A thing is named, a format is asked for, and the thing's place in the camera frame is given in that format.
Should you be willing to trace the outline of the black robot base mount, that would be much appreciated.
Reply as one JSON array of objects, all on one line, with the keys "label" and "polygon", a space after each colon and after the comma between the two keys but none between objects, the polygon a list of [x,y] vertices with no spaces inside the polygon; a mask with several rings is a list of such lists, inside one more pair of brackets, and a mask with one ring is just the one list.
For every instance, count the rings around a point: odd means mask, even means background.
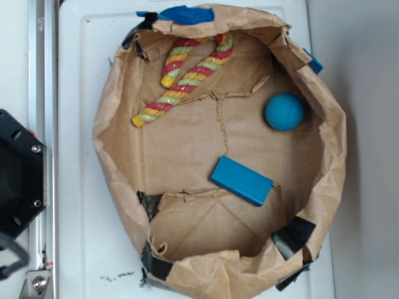
[{"label": "black robot base mount", "polygon": [[45,208],[45,146],[1,110],[1,232],[13,239]]}]

